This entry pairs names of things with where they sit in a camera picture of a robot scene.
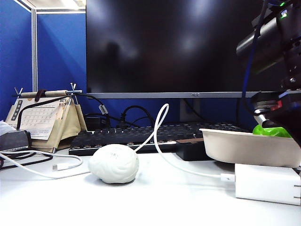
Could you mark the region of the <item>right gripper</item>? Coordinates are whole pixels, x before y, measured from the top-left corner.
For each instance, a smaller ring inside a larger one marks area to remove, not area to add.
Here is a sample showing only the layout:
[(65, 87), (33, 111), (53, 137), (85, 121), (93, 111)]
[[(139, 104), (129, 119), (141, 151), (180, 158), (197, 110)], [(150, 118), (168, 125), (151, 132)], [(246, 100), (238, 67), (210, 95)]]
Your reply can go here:
[(251, 98), (254, 118), (263, 128), (273, 122), (283, 127), (301, 146), (301, 91), (264, 91)]

